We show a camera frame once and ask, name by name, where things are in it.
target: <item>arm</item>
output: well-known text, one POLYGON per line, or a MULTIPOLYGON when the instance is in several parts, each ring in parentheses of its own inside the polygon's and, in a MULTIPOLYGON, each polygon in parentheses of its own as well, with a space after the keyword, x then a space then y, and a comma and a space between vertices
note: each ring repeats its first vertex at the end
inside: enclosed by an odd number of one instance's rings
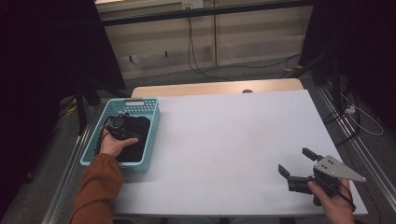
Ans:
POLYGON ((110 202, 119 194, 122 175, 116 157, 137 138, 119 141, 106 129, 99 154, 87 167, 75 196, 70 223, 112 223, 110 202))
MULTIPOLYGON (((349 189, 349 180, 341 179, 341 184, 344 185, 346 189, 340 186, 340 192, 350 199, 351 195, 349 195, 347 190, 349 189)), ((313 181, 308 183, 308 187, 320 199, 324 213, 332 224, 355 223, 352 216, 352 208, 344 199, 338 195, 329 198, 324 190, 313 181)))

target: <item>brown sleeve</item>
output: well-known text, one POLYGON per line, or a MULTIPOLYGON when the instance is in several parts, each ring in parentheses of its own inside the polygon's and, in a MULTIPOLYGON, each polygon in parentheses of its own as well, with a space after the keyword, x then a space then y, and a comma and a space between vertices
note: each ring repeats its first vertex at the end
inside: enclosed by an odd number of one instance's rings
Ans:
POLYGON ((113 223, 110 202, 121 186, 117 161, 107 154, 97 155, 84 172, 69 223, 113 223))

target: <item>white tabletop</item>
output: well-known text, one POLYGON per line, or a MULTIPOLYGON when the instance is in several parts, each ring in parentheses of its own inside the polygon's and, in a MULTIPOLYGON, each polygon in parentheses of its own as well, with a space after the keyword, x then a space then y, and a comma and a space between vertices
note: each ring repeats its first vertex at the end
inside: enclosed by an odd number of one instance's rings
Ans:
MULTIPOLYGON (((312 195, 289 192, 277 172, 313 174, 308 147, 341 160, 307 91, 159 98, 150 168, 126 176, 115 214, 311 216, 312 195)), ((355 214, 367 214, 351 184, 355 214)))

